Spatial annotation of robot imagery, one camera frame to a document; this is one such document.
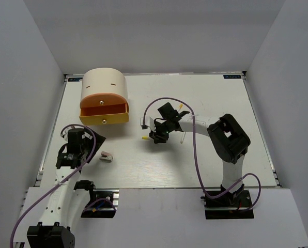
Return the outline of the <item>white pen pale cap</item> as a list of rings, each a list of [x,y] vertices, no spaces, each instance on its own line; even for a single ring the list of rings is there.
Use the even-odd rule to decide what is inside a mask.
[[[186,132],[183,132],[182,137],[181,137],[181,140],[180,140],[180,143],[181,143],[181,144],[183,144],[184,139],[185,139],[185,136],[186,136]]]

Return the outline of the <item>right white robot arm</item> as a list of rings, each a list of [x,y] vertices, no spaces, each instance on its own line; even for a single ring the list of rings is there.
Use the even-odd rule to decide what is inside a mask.
[[[194,138],[197,134],[209,137],[223,162],[223,179],[221,193],[208,198],[222,198],[228,206],[239,202],[244,190],[242,167],[251,141],[236,119],[231,114],[217,119],[195,116],[192,111],[174,109],[169,102],[158,108],[158,112],[161,118],[146,115],[141,118],[141,127],[150,129],[149,137],[154,143],[166,143],[173,131],[191,132]]]

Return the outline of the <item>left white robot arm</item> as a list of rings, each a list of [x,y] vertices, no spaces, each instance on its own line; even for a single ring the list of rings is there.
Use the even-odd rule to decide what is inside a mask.
[[[35,226],[27,230],[30,247],[74,247],[74,226],[85,206],[98,200],[94,183],[80,180],[81,166],[89,163],[106,138],[87,128],[70,129],[58,151],[55,171],[57,189]]]

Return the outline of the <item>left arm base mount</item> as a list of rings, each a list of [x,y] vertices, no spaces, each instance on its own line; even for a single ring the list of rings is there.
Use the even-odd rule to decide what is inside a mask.
[[[85,219],[112,219],[118,208],[119,189],[94,189],[82,212]]]

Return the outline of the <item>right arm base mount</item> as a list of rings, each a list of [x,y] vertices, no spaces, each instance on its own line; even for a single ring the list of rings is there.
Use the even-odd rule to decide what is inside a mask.
[[[233,220],[233,219],[253,219],[254,213],[250,209],[251,196],[248,190],[244,190],[232,203],[224,197],[209,199],[201,196],[204,202],[205,218],[207,220]]]

